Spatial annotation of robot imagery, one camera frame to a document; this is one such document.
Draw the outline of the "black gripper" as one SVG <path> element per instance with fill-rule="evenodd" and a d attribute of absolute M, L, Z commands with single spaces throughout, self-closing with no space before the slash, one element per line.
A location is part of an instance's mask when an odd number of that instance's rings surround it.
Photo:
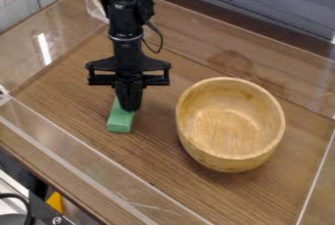
<path fill-rule="evenodd" d="M 168 86 L 172 64 L 153 59 L 143 51 L 141 36 L 111 37 L 115 55 L 88 62 L 85 68 L 90 85 L 116 87 L 121 107 L 136 112 L 141 106 L 143 87 Z"/>

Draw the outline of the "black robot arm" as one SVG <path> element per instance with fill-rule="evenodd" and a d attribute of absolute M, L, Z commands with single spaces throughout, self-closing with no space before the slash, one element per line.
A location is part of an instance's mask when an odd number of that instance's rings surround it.
<path fill-rule="evenodd" d="M 115 56 L 89 62 L 90 85 L 115 88 L 121 107 L 136 112 L 141 107 L 143 92 L 148 86 L 171 84 L 172 64 L 149 57 L 143 51 L 144 27 L 148 26 L 164 38 L 151 22 L 155 16 L 153 0 L 100 0 L 109 21 L 109 38 Z"/>

